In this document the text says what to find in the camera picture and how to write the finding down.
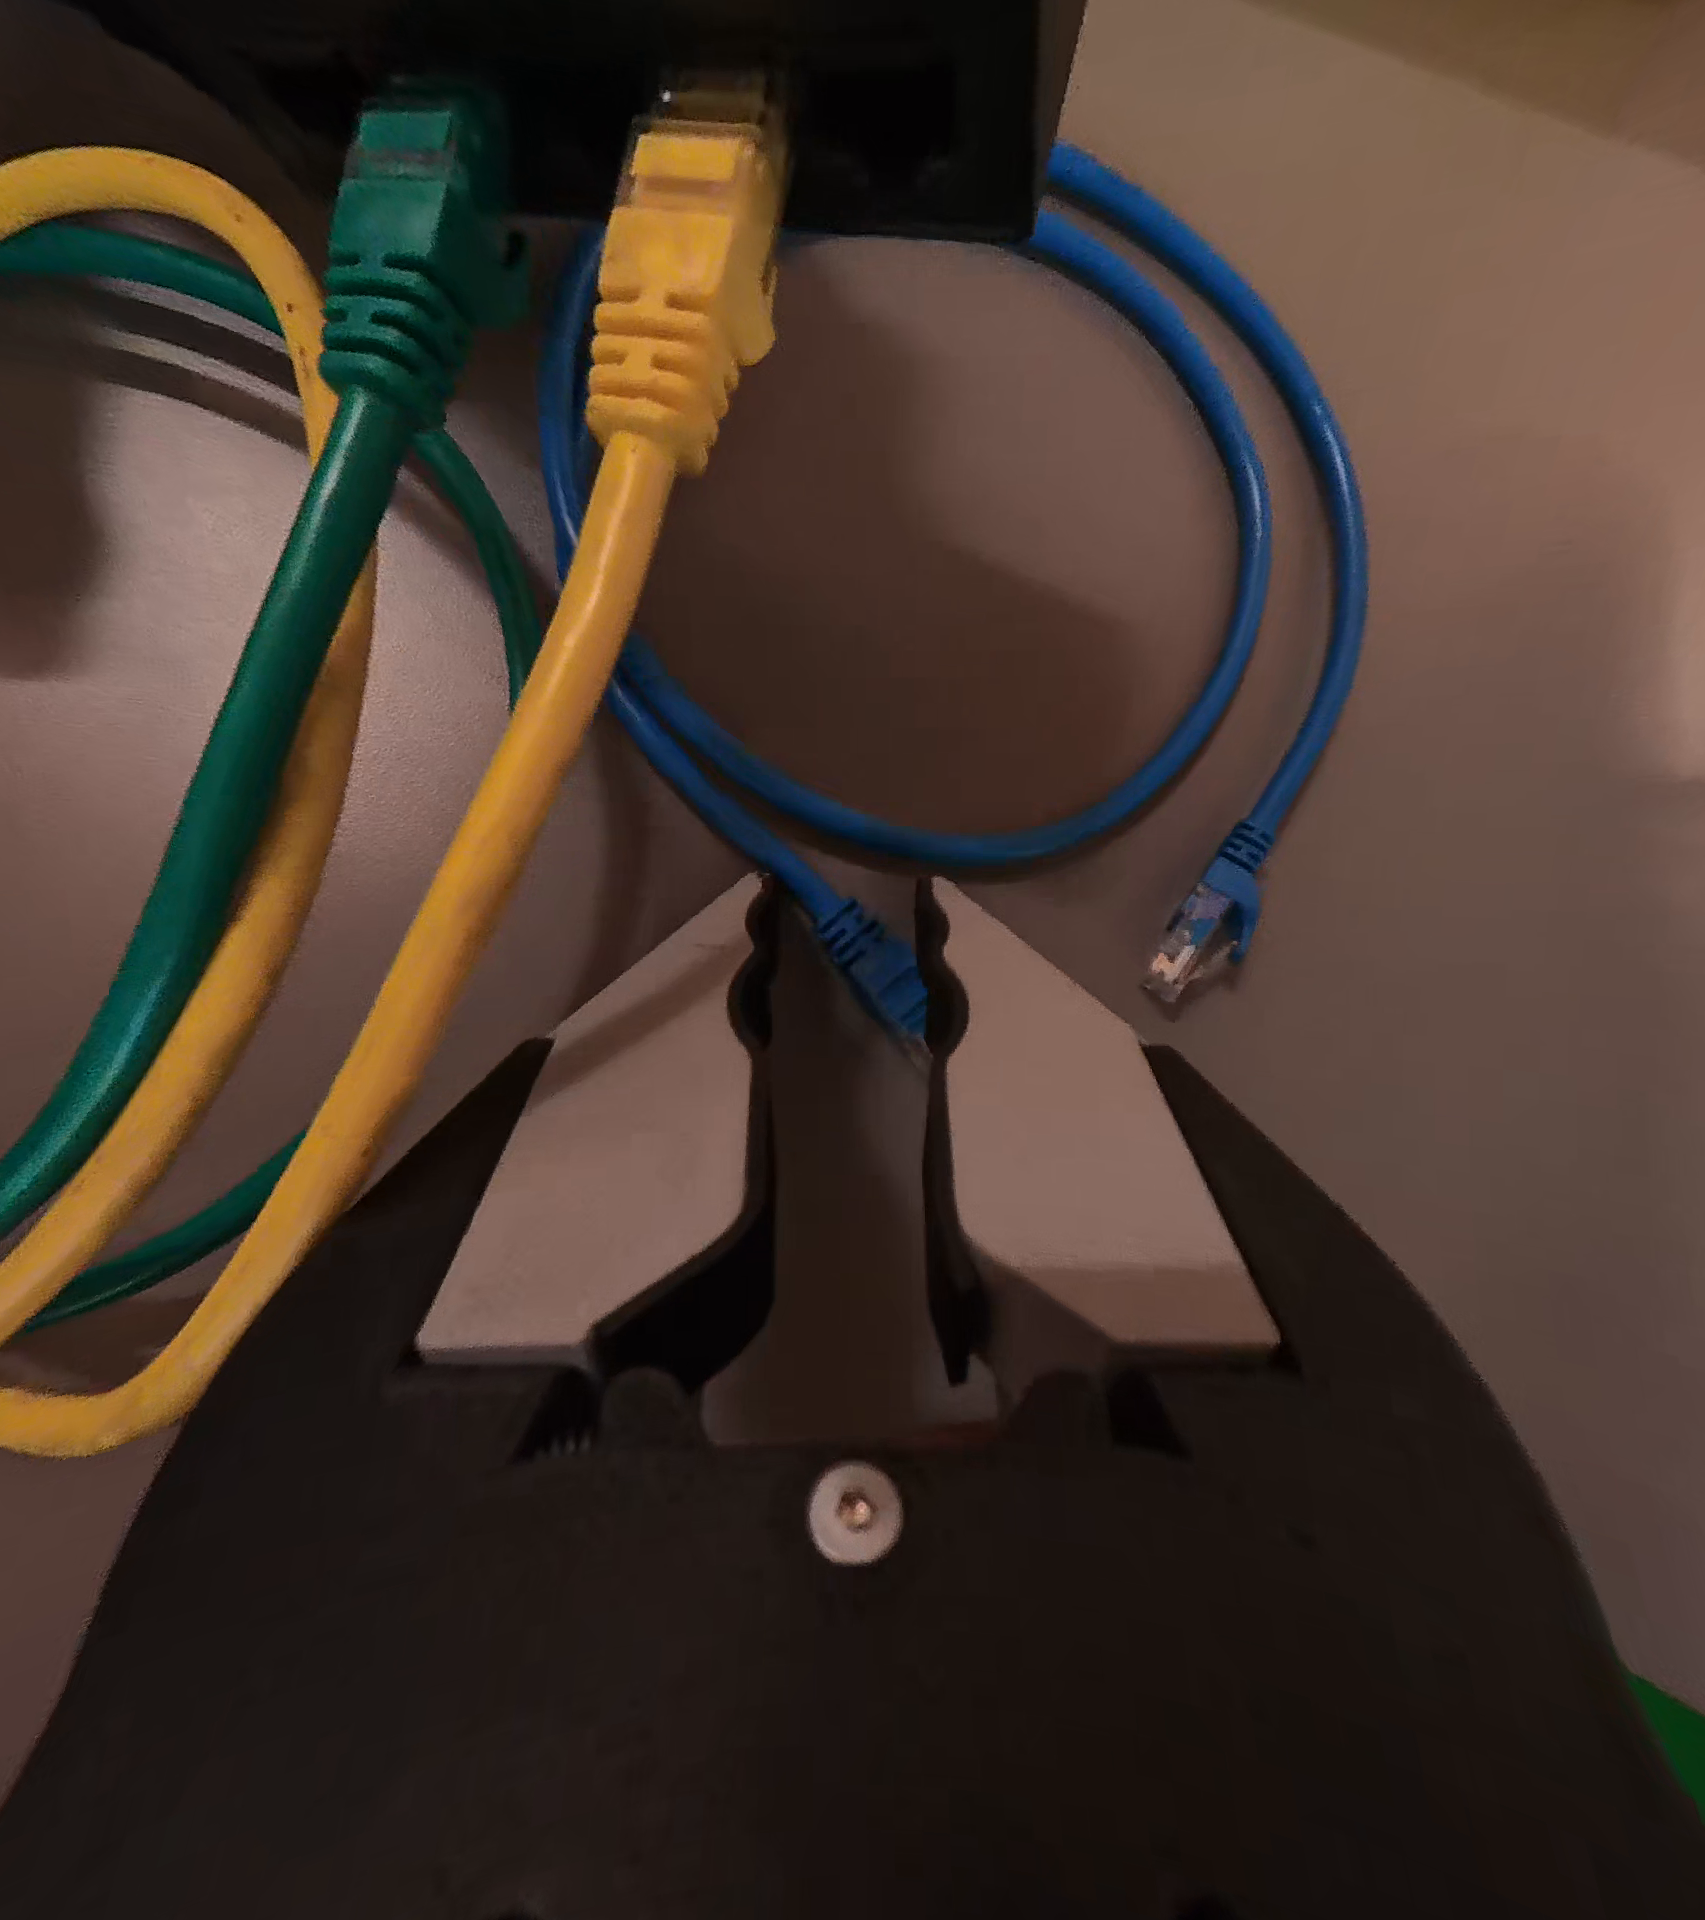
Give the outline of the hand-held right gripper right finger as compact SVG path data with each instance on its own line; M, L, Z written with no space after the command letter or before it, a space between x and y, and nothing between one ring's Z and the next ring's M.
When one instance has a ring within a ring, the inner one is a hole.
M1276 1319L1138 1031L944 877L916 887L913 943L948 1379L1271 1358Z

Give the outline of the black network switch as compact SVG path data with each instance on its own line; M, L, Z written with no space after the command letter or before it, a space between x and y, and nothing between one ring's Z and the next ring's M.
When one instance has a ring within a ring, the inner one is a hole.
M120 44L330 191L360 108L477 84L504 119L511 210L598 221L631 127L671 83L762 78L803 233L1031 233L1080 3L79 3Z

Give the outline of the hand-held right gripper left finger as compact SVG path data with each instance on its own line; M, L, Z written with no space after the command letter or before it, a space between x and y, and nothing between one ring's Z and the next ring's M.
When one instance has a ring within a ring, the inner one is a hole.
M723 1373L772 1300L781 895L739 881L553 1033L427 1360Z

